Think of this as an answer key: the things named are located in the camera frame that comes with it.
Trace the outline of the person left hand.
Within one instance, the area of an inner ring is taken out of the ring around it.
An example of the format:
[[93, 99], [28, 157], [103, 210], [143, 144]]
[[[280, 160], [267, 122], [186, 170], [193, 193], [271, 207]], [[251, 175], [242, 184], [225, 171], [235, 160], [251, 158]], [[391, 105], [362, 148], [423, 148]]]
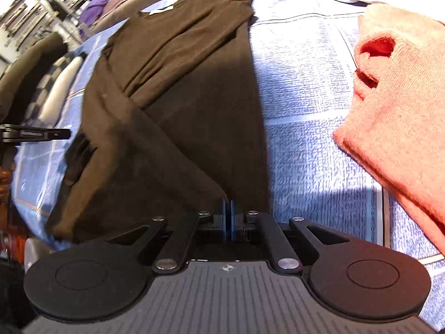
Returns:
[[0, 201], [1, 201], [1, 215], [8, 213], [8, 205], [11, 193], [11, 183], [13, 179], [13, 172], [1, 168], [0, 173]]

